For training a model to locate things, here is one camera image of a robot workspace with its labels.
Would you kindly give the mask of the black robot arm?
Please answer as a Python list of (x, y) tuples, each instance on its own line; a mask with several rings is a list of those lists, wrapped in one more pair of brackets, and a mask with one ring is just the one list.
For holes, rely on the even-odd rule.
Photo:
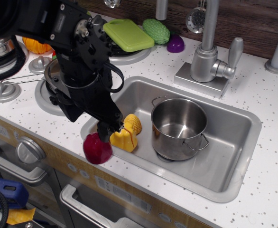
[(122, 128), (122, 113), (111, 98), (111, 74), (122, 72), (110, 63), (111, 45), (97, 34), (87, 10), (70, 0), (0, 0), (0, 38), (12, 41), (17, 56), (14, 66), (0, 74), (0, 81), (25, 63), (17, 36), (54, 49), (59, 74), (45, 79), (70, 121), (88, 113), (99, 121), (97, 131), (103, 142)]

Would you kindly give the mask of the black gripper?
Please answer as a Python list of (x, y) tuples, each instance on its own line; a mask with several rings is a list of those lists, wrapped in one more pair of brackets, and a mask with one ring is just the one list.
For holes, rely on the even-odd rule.
[(99, 138), (102, 142), (109, 142), (112, 131), (120, 132), (124, 128), (122, 113), (111, 98), (111, 93), (119, 92), (124, 86), (123, 73), (110, 62), (105, 62), (100, 71), (87, 71), (84, 75), (89, 77), (88, 82), (81, 85), (63, 74), (69, 95), (57, 90), (53, 93), (50, 89), (51, 103), (59, 105), (71, 122), (84, 112), (99, 120)]

